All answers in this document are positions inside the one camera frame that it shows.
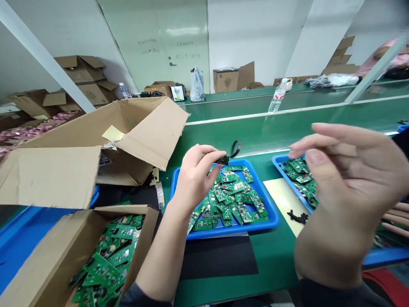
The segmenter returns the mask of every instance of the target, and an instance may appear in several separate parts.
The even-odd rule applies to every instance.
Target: sleeve
[[[133,283],[129,290],[125,293],[121,301],[119,302],[119,307],[171,307],[170,302],[155,301],[154,299],[147,296],[138,287],[136,283]]]
[[[365,283],[358,288],[334,289],[309,279],[300,280],[304,307],[391,307]]]

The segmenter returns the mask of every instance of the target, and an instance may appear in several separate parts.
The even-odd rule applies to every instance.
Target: blue tray
[[[279,166],[279,164],[290,160],[290,158],[286,154],[284,154],[284,155],[273,156],[271,160],[273,161],[273,164],[275,165],[277,170],[281,173],[283,178],[288,182],[290,187],[293,189],[293,191],[295,192],[299,200],[301,200],[301,202],[307,208],[308,212],[312,214],[313,210],[308,205],[305,198],[302,197],[302,194],[298,191],[297,187],[292,183],[291,179],[284,173],[284,171]],[[398,247],[398,248],[376,249],[376,250],[370,251],[368,255],[366,255],[365,259],[363,260],[363,265],[364,266],[373,266],[373,265],[378,266],[380,264],[388,264],[390,262],[403,261],[406,259],[409,259],[409,248]]]
[[[92,195],[92,207],[99,196],[96,185]],[[25,207],[0,229],[0,295],[12,281],[18,270],[30,256],[47,232],[66,214],[76,209]]]
[[[307,208],[309,213],[313,213],[314,211],[311,209],[310,205],[308,202],[305,200],[305,198],[302,196],[300,191],[297,189],[297,187],[292,183],[290,177],[287,176],[286,173],[281,169],[280,164],[283,162],[286,162],[288,160],[291,160],[286,154],[284,155],[277,155],[273,156],[271,158],[271,161],[273,162],[274,166],[277,168],[277,170],[280,172],[281,176],[287,181],[287,183],[290,185],[290,187],[293,189],[294,193],[297,195],[298,199],[301,200],[301,202],[304,204],[304,206]]]
[[[219,220],[219,223],[216,225],[216,227],[212,230],[202,230],[202,231],[196,231],[196,232],[190,232],[190,234],[187,236],[187,240],[195,240],[195,239],[203,239],[207,237],[214,237],[214,236],[219,236],[219,235],[228,235],[228,234],[233,234],[237,232],[249,232],[249,231],[255,231],[255,230],[262,230],[262,229],[271,229],[271,228],[277,228],[277,226],[280,224],[280,217],[273,205],[273,202],[271,201],[267,191],[265,190],[263,183],[260,181],[259,177],[257,176],[256,171],[254,170],[253,166],[251,163],[247,160],[231,160],[229,161],[230,166],[238,166],[238,165],[244,165],[246,166],[251,175],[254,178],[254,182],[250,183],[250,186],[262,197],[264,198],[264,206],[268,212],[268,222],[259,222],[259,223],[251,223],[248,225],[243,225],[241,226],[237,221],[236,218],[233,217],[233,222],[234,224],[229,227],[224,227],[223,223],[221,220]],[[178,182],[178,177],[179,177],[179,171],[180,168],[177,168],[173,172],[173,177],[172,177],[172,185],[170,188],[170,199],[172,199],[175,190],[176,190],[176,184]],[[245,181],[243,173],[241,171],[236,171],[235,172],[237,175],[240,176],[240,178]],[[254,206],[248,205],[247,210],[249,212],[256,212],[256,208]]]

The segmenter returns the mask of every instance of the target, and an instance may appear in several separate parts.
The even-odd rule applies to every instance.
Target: white pole
[[[0,0],[0,21],[86,113],[95,110],[92,103],[58,65],[6,0]]]

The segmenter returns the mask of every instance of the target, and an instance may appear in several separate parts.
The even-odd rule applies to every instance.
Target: clear plastic bag
[[[309,78],[305,81],[305,84],[311,88],[333,88],[343,85],[355,85],[358,81],[359,77],[356,75],[333,73],[318,78]]]
[[[191,101],[203,101],[205,99],[203,80],[203,71],[197,67],[190,71],[190,100]]]

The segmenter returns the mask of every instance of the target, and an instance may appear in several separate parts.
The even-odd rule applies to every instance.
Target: white label
[[[283,99],[285,95],[285,90],[276,90],[274,92],[274,99]]]

